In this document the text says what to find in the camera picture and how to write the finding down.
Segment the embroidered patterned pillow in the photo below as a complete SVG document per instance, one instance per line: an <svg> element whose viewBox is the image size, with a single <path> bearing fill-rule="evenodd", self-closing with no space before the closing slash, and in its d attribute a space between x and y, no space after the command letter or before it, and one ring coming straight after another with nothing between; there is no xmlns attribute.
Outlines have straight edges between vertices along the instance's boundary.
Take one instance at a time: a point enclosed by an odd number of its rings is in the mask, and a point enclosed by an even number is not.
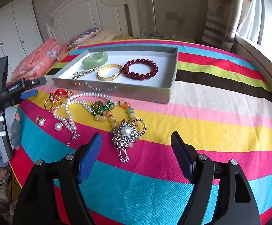
<svg viewBox="0 0 272 225"><path fill-rule="evenodd" d="M87 31L84 31L83 33L71 39L68 42L67 47L71 49L77 45L80 45L81 43L84 43L86 40L96 36L96 34L98 34L100 31L101 29L98 27L93 27L91 29L88 29Z"/></svg>

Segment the wall power socket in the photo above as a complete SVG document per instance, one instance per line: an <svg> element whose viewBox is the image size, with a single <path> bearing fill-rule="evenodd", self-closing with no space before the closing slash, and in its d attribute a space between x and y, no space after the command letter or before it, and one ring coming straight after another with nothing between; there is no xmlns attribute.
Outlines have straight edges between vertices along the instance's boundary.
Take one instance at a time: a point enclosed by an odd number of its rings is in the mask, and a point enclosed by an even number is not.
<svg viewBox="0 0 272 225"><path fill-rule="evenodd" d="M184 17L185 15L181 13L165 11L166 20L181 22L184 21Z"/></svg>

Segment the gold bangle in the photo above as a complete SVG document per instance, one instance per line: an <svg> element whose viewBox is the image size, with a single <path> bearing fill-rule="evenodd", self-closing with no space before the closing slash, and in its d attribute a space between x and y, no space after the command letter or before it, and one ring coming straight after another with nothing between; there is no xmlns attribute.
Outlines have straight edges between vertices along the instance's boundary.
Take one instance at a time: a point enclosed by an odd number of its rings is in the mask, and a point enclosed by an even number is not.
<svg viewBox="0 0 272 225"><path fill-rule="evenodd" d="M119 64L107 64L98 69L97 77L101 81L112 81L118 78L122 71L123 66Z"/></svg>

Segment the cream fluffy blanket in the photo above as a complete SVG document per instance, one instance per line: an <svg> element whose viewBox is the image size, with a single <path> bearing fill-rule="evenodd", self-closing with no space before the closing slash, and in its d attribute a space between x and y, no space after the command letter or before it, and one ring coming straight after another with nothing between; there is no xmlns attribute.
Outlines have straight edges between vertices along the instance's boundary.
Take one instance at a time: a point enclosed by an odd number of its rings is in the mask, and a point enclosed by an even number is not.
<svg viewBox="0 0 272 225"><path fill-rule="evenodd" d="M57 61L63 60L65 57L67 57L72 51L75 49L78 49L82 46L92 45L100 42L109 42L113 41L115 39L118 39L120 37L120 34L117 31L114 31L112 29L103 29L95 36L85 39L82 42L78 42L77 45L71 45L66 46L65 49L63 49L62 53L57 57Z"/></svg>

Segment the striped curtain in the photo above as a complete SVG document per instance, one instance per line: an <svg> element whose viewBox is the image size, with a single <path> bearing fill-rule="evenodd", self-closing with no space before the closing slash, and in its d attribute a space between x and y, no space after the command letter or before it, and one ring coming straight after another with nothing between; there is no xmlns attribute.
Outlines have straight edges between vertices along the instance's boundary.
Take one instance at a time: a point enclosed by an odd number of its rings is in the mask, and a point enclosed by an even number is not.
<svg viewBox="0 0 272 225"><path fill-rule="evenodd" d="M230 52L243 0L208 0L202 44Z"/></svg>

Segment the gold ring set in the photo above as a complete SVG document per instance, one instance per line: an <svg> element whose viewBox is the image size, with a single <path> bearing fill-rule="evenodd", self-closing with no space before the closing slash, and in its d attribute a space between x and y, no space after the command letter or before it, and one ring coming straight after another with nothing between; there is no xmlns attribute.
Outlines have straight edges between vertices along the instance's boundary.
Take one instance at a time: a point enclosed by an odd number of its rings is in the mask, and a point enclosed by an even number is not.
<svg viewBox="0 0 272 225"><path fill-rule="evenodd" d="M53 93L50 93L48 99L44 103L44 109L52 112L59 108L62 105L62 100L61 98Z"/></svg>

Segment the white standing lamp pole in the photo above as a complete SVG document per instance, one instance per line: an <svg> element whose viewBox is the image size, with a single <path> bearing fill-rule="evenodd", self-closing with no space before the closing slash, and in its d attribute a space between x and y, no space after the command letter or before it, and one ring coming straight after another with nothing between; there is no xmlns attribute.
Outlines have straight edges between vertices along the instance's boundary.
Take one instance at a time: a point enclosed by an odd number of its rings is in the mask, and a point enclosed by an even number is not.
<svg viewBox="0 0 272 225"><path fill-rule="evenodd" d="M154 31L154 35L157 36L156 15L155 15L154 0L151 0L151 6L152 6L152 17L153 17L153 31Z"/></svg>

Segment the white wardrobe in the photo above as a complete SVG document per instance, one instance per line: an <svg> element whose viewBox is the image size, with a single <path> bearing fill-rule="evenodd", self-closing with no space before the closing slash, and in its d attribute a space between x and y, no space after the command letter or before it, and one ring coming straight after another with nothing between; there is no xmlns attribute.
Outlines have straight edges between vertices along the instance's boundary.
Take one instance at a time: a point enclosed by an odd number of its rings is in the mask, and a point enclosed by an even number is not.
<svg viewBox="0 0 272 225"><path fill-rule="evenodd" d="M8 57L8 78L41 38L32 0L15 0L0 9L0 58Z"/></svg>

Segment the pearl earring right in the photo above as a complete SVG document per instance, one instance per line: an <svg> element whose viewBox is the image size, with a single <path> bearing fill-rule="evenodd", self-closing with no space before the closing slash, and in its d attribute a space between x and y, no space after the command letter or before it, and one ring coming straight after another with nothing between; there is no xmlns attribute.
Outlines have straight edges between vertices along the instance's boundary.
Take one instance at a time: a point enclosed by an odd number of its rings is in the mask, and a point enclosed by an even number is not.
<svg viewBox="0 0 272 225"><path fill-rule="evenodd" d="M54 128L56 131L61 131L62 128L63 128L63 123L62 122L57 122L55 125L54 125Z"/></svg>

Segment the pearl earring left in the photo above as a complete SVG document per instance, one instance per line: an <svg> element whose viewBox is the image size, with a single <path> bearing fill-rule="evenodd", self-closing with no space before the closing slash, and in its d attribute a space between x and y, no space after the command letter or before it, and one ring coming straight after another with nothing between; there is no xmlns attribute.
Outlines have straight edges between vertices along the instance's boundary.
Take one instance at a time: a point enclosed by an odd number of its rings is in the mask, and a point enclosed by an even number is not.
<svg viewBox="0 0 272 225"><path fill-rule="evenodd" d="M46 119L38 115L35 118L35 123L37 123L40 127L43 127L46 123Z"/></svg>

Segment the silver pearl brooch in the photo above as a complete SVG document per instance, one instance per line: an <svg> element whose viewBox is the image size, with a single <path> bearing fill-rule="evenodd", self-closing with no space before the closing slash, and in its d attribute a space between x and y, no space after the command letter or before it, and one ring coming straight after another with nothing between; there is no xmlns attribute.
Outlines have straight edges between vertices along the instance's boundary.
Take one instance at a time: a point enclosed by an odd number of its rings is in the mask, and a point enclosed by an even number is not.
<svg viewBox="0 0 272 225"><path fill-rule="evenodd" d="M141 118L133 118L128 121L122 119L120 125L112 130L112 143L116 147L119 160L122 163L129 162L127 148L131 148L145 133L146 124Z"/></svg>

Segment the striped colourful bedspread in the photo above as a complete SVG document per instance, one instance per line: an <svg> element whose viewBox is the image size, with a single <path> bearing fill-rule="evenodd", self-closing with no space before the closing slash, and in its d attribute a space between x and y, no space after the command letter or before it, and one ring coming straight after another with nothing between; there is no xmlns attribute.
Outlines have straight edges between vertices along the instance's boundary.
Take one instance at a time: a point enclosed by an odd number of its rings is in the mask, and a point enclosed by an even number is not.
<svg viewBox="0 0 272 225"><path fill-rule="evenodd" d="M178 50L177 76L168 104L115 98L131 106L147 126L128 149L129 162L118 158L110 122L98 121L80 104L70 107L80 137L72 139L66 129L56 131L57 120L44 109L45 100L56 90L48 82L18 108L21 148L11 167L19 184L25 183L35 161L58 161L100 133L102 149L80 187L96 224L176 224L193 189L170 146L171 134L179 132L185 143L212 160L238 161L261 222L266 223L272 216L272 91L258 69L238 55L189 43L120 41L96 48L122 45ZM38 115L46 119L43 127L35 123Z"/></svg>

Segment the white headboard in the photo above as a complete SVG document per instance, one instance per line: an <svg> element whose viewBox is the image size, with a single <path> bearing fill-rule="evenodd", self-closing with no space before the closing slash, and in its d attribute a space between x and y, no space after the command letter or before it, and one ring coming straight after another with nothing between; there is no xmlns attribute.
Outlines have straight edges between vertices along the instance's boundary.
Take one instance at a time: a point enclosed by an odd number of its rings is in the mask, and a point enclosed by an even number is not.
<svg viewBox="0 0 272 225"><path fill-rule="evenodd" d="M46 24L47 34L61 44L93 27L136 39L142 34L137 0L66 0L51 19Z"/></svg>

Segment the green jade bangle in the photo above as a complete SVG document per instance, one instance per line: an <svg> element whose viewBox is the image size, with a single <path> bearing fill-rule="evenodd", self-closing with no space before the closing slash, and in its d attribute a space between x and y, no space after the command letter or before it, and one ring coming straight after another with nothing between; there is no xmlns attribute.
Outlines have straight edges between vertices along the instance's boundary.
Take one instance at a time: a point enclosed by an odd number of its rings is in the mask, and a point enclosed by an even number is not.
<svg viewBox="0 0 272 225"><path fill-rule="evenodd" d="M89 55L82 61L82 67L84 70L93 69L96 67L103 66L109 57L106 52L96 52L94 54Z"/></svg>

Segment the pink folded quilt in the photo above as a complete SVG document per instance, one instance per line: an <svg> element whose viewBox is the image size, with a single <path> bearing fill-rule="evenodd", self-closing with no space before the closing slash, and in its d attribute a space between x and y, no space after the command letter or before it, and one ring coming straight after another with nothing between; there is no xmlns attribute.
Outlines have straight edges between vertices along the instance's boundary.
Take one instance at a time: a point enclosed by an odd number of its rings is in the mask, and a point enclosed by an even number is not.
<svg viewBox="0 0 272 225"><path fill-rule="evenodd" d="M57 61L57 57L66 50L67 44L59 44L55 38L48 39L18 64L10 82L15 82L20 78L42 77Z"/></svg>

